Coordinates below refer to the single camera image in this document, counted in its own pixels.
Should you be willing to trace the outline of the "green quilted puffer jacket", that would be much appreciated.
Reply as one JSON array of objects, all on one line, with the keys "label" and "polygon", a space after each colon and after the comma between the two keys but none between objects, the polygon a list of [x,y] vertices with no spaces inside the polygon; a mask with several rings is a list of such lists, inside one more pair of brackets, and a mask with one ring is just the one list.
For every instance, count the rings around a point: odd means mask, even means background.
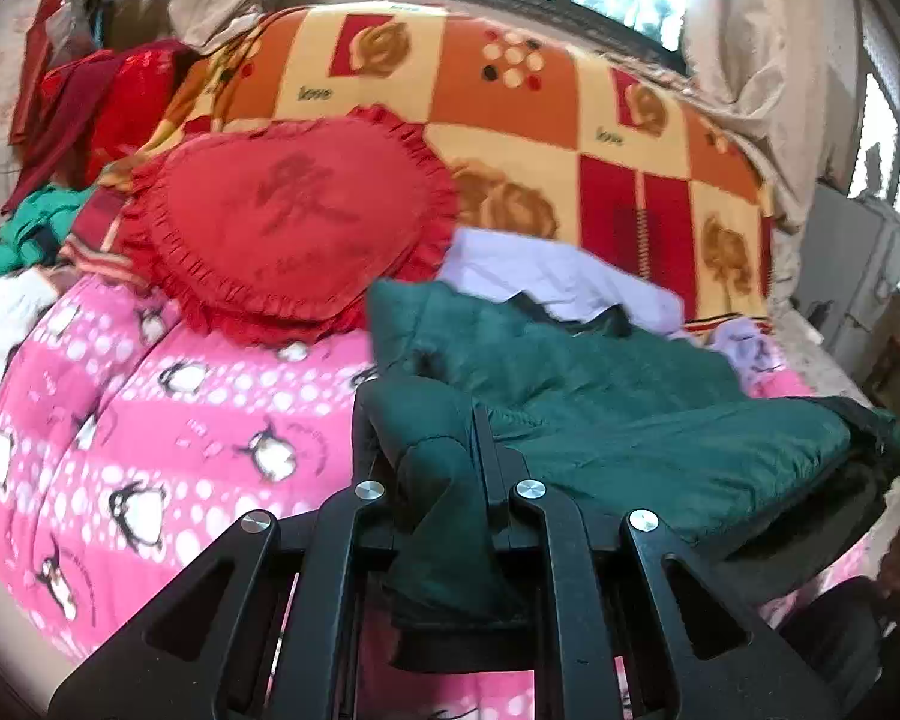
[{"label": "green quilted puffer jacket", "polygon": [[900,421],[845,397],[754,398],[724,356],[606,310],[551,319],[526,296],[382,280],[354,465],[385,461],[408,541],[386,574],[409,644],[525,619],[494,561],[475,422],[587,514],[649,509],[751,605],[792,592],[875,522],[900,476]]}]

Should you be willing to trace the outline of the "red clothes pile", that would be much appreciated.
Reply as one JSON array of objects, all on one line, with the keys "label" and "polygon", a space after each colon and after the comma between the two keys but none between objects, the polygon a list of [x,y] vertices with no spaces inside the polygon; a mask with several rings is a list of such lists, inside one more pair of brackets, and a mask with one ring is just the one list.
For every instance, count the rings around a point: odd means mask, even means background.
[{"label": "red clothes pile", "polygon": [[48,71],[2,213],[11,215],[46,184],[91,187],[104,167],[134,153],[154,133],[194,60],[185,44],[160,39],[125,52],[99,50]]}]

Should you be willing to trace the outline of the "pink penguin print quilt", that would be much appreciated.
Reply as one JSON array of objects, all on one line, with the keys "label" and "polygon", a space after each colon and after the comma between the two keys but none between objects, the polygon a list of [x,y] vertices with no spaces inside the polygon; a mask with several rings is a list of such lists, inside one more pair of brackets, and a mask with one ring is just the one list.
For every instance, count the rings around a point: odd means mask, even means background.
[{"label": "pink penguin print quilt", "polygon": [[[0,577],[84,658],[245,512],[313,511],[352,481],[368,331],[284,348],[203,337],[162,296],[87,278],[37,323],[0,394]],[[525,671],[413,676],[383,610],[361,710],[526,718]]]}]

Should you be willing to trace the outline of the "red heart ruffled pillow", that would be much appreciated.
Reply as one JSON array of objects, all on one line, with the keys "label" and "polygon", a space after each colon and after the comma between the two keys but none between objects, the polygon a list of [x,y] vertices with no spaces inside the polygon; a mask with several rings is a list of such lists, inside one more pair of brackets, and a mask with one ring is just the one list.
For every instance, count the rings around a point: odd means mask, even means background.
[{"label": "red heart ruffled pillow", "polygon": [[424,130],[382,106],[206,133],[133,174],[113,249],[188,327],[238,344],[364,327],[380,278],[429,281],[458,188]]}]

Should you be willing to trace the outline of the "lavender garment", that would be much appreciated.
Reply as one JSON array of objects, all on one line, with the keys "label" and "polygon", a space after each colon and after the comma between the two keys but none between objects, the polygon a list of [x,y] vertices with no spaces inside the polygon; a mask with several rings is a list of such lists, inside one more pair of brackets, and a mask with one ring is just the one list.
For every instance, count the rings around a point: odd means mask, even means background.
[{"label": "lavender garment", "polygon": [[781,398],[809,392],[788,367],[781,347],[754,320],[724,320],[695,337],[685,322],[685,303],[676,294],[569,244],[460,227],[437,278],[460,293],[493,302],[525,294],[549,317],[564,322],[591,322],[619,307],[635,327],[727,358],[745,394]]}]

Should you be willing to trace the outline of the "grey cabinet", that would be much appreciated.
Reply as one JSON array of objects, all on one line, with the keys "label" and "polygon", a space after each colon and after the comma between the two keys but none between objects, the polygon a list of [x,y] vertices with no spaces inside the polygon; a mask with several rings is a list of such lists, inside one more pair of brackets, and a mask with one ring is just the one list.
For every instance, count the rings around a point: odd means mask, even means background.
[{"label": "grey cabinet", "polygon": [[820,182],[800,257],[793,304],[829,356],[864,383],[900,324],[900,213],[870,193],[851,199]]}]

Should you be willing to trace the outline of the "green knit garment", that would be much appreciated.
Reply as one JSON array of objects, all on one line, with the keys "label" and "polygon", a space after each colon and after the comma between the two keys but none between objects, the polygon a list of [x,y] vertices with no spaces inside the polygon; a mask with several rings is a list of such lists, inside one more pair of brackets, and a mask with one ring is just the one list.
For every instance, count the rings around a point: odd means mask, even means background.
[{"label": "green knit garment", "polygon": [[79,211],[92,197],[48,184],[27,195],[0,226],[0,278],[30,266],[52,265]]}]

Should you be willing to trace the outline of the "orange red checkered blanket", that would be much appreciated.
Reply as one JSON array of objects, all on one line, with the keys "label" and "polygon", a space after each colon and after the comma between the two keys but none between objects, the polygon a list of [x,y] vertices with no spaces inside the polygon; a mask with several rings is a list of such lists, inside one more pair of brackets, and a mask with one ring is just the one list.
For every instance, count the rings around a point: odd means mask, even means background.
[{"label": "orange red checkered blanket", "polygon": [[706,114],[575,47],[408,5],[281,11],[196,62],[151,138],[102,172],[64,254],[155,289],[113,249],[136,169],[206,133],[370,106],[422,127],[457,226],[577,245],[676,294],[696,333],[767,319],[770,193]]}]

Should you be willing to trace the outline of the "beige curtain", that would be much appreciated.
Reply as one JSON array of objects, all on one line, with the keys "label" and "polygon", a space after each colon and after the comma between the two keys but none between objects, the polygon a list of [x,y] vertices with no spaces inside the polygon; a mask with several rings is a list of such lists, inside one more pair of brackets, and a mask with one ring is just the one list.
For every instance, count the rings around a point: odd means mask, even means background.
[{"label": "beige curtain", "polygon": [[852,172],[855,0],[689,0],[683,55],[706,109],[774,169],[777,224],[802,231],[816,182]]}]

